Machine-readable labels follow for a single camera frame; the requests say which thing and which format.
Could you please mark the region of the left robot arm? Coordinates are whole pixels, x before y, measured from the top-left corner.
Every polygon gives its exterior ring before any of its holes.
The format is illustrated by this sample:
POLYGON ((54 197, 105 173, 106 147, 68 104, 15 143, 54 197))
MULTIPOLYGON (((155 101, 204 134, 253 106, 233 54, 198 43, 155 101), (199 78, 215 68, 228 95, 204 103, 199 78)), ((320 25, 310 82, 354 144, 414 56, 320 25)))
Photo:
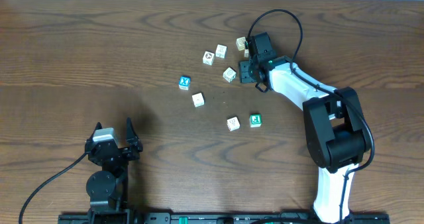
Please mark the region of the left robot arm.
POLYGON ((128 205, 129 162, 138 160, 143 151, 142 143, 135 133, 131 119, 127 119, 126 147, 119 148, 113 128, 96 124, 92 135, 86 140, 88 160, 101 167, 92 174, 86 184, 90 197, 87 212, 91 224, 138 223, 140 217, 128 205))

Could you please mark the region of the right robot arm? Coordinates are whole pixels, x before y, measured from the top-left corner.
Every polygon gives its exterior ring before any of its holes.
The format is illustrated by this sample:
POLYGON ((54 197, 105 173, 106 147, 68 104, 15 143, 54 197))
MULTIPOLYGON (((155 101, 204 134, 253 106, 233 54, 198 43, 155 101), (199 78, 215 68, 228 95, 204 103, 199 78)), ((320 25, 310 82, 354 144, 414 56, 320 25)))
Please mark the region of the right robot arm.
POLYGON ((239 63, 242 83, 264 84, 303 111, 309 154, 319 168, 313 212, 322 223, 346 223, 355 172, 370 165, 375 144, 357 93, 325 85, 287 56, 255 54, 239 63))

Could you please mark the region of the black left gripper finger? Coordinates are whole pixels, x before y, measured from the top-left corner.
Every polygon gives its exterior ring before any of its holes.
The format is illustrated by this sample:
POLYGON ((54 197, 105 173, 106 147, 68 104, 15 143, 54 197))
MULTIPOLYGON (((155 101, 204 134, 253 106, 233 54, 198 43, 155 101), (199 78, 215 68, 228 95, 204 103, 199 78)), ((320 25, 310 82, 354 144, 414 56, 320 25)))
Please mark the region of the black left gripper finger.
POLYGON ((130 117, 127 117, 126 124, 127 124, 126 141, 129 144, 138 144, 139 138, 138 138, 138 135, 134 131, 133 124, 132 124, 130 117))
POLYGON ((95 128, 94 128, 94 131, 93 131, 93 133, 92 133, 92 135, 91 135, 91 138, 92 138, 92 139, 93 139, 93 137, 94 137, 95 132, 96 132, 97 130, 99 130, 99 129, 102 129, 102 125, 101 125, 101 123, 100 123, 100 122, 97 122, 97 124, 96 124, 96 126, 95 126, 95 128))

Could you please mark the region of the green E letter block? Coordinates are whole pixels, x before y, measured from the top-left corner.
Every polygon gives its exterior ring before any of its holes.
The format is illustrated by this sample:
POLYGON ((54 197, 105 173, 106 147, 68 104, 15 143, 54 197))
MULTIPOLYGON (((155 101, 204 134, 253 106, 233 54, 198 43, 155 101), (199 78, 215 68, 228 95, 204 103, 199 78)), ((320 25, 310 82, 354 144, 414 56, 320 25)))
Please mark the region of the green E letter block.
POLYGON ((249 117, 249 123, 251 128, 260 127, 262 125, 261 114, 252 114, 249 117))

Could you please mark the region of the wooden block with brown drawing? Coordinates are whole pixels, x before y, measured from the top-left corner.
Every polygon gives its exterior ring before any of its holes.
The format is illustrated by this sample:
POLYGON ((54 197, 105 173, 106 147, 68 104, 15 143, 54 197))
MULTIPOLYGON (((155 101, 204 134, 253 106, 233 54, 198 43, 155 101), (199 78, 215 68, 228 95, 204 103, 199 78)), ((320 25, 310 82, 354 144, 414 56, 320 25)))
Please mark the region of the wooden block with brown drawing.
POLYGON ((227 120, 227 126, 230 131, 235 131, 240 128, 238 117, 231 117, 227 120))

